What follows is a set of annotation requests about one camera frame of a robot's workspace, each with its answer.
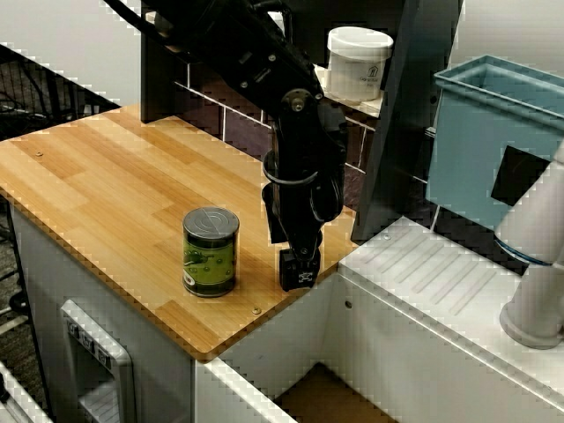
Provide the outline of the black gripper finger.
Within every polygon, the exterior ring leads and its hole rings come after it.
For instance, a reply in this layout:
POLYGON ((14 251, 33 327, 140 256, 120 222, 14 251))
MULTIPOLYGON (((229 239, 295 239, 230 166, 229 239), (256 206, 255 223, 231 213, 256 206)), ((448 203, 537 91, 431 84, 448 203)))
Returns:
POLYGON ((310 288, 315 284, 320 269, 321 255, 315 253, 310 261, 298 262, 298 287, 310 288))
POLYGON ((285 291, 300 288, 299 261, 291 249, 282 249, 279 254, 279 283, 285 291))

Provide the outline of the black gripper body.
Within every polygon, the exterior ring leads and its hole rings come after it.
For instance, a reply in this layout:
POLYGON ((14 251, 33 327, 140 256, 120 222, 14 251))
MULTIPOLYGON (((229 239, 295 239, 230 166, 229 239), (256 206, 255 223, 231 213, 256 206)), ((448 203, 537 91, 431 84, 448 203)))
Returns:
POLYGON ((310 261, 321 244, 321 228, 344 206, 345 163, 337 157, 322 160, 297 176, 284 175, 268 152, 263 172, 269 183, 262 190, 271 242, 288 242, 298 261, 310 261))

